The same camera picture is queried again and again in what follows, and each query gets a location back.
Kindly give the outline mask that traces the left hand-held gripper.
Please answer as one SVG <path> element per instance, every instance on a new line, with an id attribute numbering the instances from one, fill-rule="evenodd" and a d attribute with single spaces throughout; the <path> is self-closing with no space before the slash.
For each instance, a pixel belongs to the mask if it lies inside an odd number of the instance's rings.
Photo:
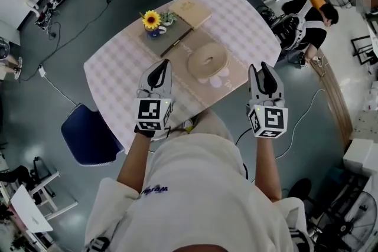
<path id="1" fill-rule="evenodd" d="M 170 60 L 156 62 L 142 73 L 137 97 L 133 101 L 135 133 L 152 139 L 156 133 L 170 129 L 167 123 L 174 105 L 174 99 L 169 95 L 171 87 Z"/>

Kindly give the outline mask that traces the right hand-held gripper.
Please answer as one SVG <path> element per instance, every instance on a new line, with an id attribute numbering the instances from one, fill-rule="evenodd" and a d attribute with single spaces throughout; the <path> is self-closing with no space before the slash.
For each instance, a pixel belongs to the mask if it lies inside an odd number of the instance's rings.
<path id="1" fill-rule="evenodd" d="M 281 78 L 265 62 L 261 62 L 259 76 L 257 69 L 251 64 L 248 77 L 251 99 L 246 108 L 254 136 L 280 137 L 286 132 L 288 125 L 288 108 L 285 107 L 284 84 Z"/>

